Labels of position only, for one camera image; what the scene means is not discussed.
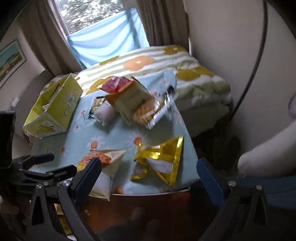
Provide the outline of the orange yellow snack bag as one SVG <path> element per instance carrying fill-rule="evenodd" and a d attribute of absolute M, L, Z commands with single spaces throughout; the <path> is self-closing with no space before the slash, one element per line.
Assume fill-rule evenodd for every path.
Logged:
<path fill-rule="evenodd" d="M 80 160 L 77 170 L 82 171 L 88 165 L 92 158 L 99 158 L 101 161 L 101 174 L 93 186 L 90 196 L 110 200 L 113 178 L 121 165 L 123 155 L 122 150 L 90 150 L 89 153 Z"/>

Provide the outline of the green cardboard box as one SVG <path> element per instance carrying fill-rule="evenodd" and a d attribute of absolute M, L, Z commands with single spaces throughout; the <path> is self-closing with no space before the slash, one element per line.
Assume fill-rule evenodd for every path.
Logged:
<path fill-rule="evenodd" d="M 50 83 L 29 112 L 23 133 L 28 137 L 44 138 L 66 132 L 82 92 L 72 74 Z"/>

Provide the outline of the white roll snack pack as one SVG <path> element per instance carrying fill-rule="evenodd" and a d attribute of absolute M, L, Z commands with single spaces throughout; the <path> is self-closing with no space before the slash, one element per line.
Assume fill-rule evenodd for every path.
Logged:
<path fill-rule="evenodd" d="M 92 101 L 88 115 L 105 126 L 116 117 L 117 110 L 104 96 L 96 96 Z"/>

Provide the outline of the cream orange snack bag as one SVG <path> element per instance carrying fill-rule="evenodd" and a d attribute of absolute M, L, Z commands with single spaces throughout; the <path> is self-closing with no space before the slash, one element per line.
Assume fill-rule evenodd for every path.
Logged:
<path fill-rule="evenodd" d="M 105 96 L 105 99 L 120 113 L 127 123 L 132 120 L 135 111 L 152 98 L 154 97 L 149 91 L 133 77 L 117 93 Z"/>

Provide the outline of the gold foil snack bag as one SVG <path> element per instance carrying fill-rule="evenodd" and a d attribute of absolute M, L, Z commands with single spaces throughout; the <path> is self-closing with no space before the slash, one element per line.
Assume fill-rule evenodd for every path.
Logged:
<path fill-rule="evenodd" d="M 155 146 L 142 146 L 133 160 L 131 181 L 155 174 L 169 186 L 174 186 L 181 163 L 184 136 L 179 135 Z"/>

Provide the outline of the pink striped snack bag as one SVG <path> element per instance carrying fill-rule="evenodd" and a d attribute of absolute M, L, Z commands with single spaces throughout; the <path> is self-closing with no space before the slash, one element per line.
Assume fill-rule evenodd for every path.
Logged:
<path fill-rule="evenodd" d="M 111 77 L 100 89 L 107 93 L 117 93 L 120 89 L 126 86 L 130 82 L 130 79 L 126 77 Z"/>

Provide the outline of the clear waffle cookie pack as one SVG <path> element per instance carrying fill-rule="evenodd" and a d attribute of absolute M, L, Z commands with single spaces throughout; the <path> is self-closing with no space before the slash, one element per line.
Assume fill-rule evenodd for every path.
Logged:
<path fill-rule="evenodd" d="M 151 98 L 143 103 L 133 114 L 133 121 L 151 130 L 175 104 L 178 94 L 170 85 L 158 98 Z"/>

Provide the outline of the white box on headboard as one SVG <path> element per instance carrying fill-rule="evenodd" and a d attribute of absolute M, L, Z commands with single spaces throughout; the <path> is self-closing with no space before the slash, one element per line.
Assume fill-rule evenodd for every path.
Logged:
<path fill-rule="evenodd" d="M 11 107 L 15 108 L 19 101 L 20 101 L 20 99 L 18 97 L 15 97 L 11 102 Z"/>

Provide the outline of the grey bed headboard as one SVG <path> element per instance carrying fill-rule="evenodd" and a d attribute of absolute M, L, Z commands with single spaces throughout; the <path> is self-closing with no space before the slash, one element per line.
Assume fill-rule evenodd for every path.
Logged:
<path fill-rule="evenodd" d="M 43 71 L 29 84 L 21 95 L 16 107 L 14 107 L 16 122 L 12 147 L 13 159 L 31 152 L 29 138 L 22 132 L 22 127 L 42 88 L 53 78 L 53 75 L 49 71 Z"/>

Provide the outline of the light blue daisy tablecloth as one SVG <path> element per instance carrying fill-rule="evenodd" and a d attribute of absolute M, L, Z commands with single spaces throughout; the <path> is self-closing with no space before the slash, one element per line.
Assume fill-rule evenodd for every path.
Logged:
<path fill-rule="evenodd" d="M 55 159 L 49 163 L 34 165 L 30 168 L 31 171 L 45 173 L 71 164 L 77 165 L 91 149 L 99 151 L 125 149 L 126 153 L 113 178 L 113 191 L 120 190 L 124 195 L 154 195 L 187 188 L 199 180 L 196 171 L 198 157 L 176 106 L 172 106 L 151 130 L 133 121 L 127 123 L 120 114 L 117 114 L 110 124 L 103 126 L 88 113 L 93 99 L 105 95 L 105 92 L 99 90 L 82 97 L 67 132 L 37 139 L 34 142 L 32 155 L 51 152 L 55 155 Z M 184 136 L 183 156 L 175 186 L 166 185 L 155 174 L 143 180 L 130 181 L 138 143 L 154 146 L 179 135 Z"/>

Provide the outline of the framed landscape picture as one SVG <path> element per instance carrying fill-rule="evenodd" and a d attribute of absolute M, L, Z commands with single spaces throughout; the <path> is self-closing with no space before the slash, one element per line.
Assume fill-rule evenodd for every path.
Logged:
<path fill-rule="evenodd" d="M 18 40 L 12 41 L 0 52 L 0 87 L 27 61 Z"/>

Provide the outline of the floral striped quilt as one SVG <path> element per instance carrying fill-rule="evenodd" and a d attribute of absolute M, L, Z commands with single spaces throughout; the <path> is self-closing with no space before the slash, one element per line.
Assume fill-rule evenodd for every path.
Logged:
<path fill-rule="evenodd" d="M 176 77 L 180 111 L 205 104 L 231 102 L 230 84 L 206 69 L 179 45 L 147 47 L 118 55 L 75 73 L 83 95 L 91 93 L 110 76 L 144 78 L 171 71 Z"/>

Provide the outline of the left beige curtain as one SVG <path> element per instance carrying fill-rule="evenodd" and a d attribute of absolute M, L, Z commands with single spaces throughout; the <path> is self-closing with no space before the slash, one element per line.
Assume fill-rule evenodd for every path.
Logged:
<path fill-rule="evenodd" d="M 30 1 L 18 22 L 36 58 L 54 76 L 82 70 L 71 51 L 53 1 Z"/>

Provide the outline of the beige curtain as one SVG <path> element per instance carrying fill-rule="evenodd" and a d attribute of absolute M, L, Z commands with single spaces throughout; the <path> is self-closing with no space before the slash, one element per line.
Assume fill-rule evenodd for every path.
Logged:
<path fill-rule="evenodd" d="M 30 1 L 18 22 L 36 58 L 54 76 L 82 70 L 71 51 L 53 1 Z"/>
<path fill-rule="evenodd" d="M 151 46 L 180 45 L 189 51 L 189 23 L 182 0 L 137 1 L 137 11 Z"/>

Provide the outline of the blue window cloth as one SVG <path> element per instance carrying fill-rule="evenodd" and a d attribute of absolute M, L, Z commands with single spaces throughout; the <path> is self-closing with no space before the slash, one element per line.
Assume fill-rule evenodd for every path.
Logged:
<path fill-rule="evenodd" d="M 115 56 L 149 47 L 136 8 L 100 20 L 70 34 L 67 40 L 84 69 Z"/>

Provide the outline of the right beige curtain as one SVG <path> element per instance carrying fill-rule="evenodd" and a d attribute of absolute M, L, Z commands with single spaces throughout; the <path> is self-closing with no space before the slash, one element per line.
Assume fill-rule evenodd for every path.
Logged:
<path fill-rule="evenodd" d="M 151 46 L 180 45 L 189 51 L 189 23 L 182 0 L 137 1 L 137 11 Z"/>

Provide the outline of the window frame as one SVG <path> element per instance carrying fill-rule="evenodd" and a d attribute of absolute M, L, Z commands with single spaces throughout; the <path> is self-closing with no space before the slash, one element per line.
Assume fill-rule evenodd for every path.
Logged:
<path fill-rule="evenodd" d="M 125 10 L 122 1 L 68 0 L 47 3 L 57 26 L 66 37 Z"/>

